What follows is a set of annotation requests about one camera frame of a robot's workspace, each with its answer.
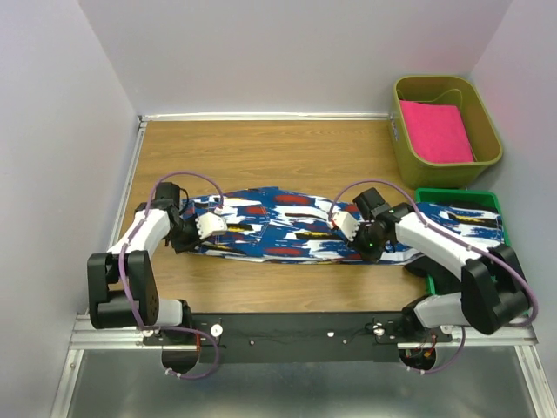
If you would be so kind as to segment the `blue white red patterned pants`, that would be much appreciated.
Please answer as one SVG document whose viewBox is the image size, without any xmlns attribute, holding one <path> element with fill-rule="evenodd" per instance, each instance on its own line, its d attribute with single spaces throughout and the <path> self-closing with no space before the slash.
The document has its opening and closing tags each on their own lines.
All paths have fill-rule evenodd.
<svg viewBox="0 0 557 418">
<path fill-rule="evenodd" d="M 326 223 L 331 200 L 290 192 L 276 186 L 250 188 L 224 195 L 187 198 L 184 219 L 209 212 L 225 202 L 225 234 L 212 236 L 192 248 L 195 254 L 251 262 L 286 264 L 359 264 L 341 232 Z M 491 201 L 416 201 L 429 219 L 481 244 L 507 242 L 499 207 Z"/>
</svg>

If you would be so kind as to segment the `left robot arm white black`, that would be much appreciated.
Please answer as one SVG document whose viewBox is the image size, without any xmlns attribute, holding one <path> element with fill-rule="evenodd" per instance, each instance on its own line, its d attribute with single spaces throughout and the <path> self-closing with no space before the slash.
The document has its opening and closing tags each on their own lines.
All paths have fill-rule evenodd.
<svg viewBox="0 0 557 418">
<path fill-rule="evenodd" d="M 157 290 L 151 257 L 160 242 L 176 253 L 201 243 L 197 215 L 183 219 L 185 189 L 171 182 L 159 185 L 151 202 L 135 211 L 130 228 L 117 244 L 87 260 L 91 325 L 96 329 L 163 328 L 175 344 L 187 342 L 193 331 L 185 300 L 164 300 Z"/>
</svg>

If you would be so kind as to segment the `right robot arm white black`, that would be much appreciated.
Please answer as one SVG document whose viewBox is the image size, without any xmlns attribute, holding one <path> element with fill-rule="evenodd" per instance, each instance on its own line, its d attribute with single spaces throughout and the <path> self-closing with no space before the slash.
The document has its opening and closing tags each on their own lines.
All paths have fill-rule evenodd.
<svg viewBox="0 0 557 418">
<path fill-rule="evenodd" d="M 433 328 L 472 327 L 491 335 L 532 323 L 539 311 L 516 252 L 508 245 L 477 246 L 429 219 L 413 203 L 390 206 L 374 189 L 354 199 L 361 221 L 349 220 L 347 244 L 361 259 L 378 261 L 388 244 L 409 246 L 459 281 L 457 291 L 422 297 L 403 308 L 401 333 L 422 340 Z"/>
</svg>

